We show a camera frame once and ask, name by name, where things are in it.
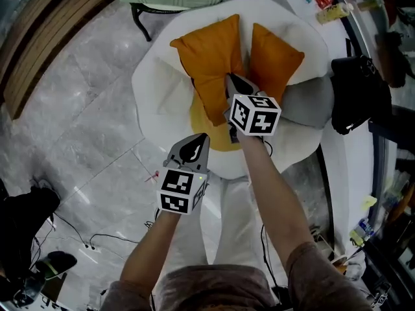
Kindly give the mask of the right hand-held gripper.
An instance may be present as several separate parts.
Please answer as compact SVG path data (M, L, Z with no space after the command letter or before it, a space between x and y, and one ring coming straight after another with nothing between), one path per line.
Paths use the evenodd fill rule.
M276 131L281 108L273 97L243 76L226 75L226 99L230 107L224 112L232 143L238 143L237 132L254 137L270 137Z

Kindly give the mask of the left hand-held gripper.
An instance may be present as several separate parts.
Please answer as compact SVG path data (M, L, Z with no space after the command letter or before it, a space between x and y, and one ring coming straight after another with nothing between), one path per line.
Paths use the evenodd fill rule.
M206 133L191 135L172 146L157 182L160 210L192 213L202 201L208 186L209 147Z

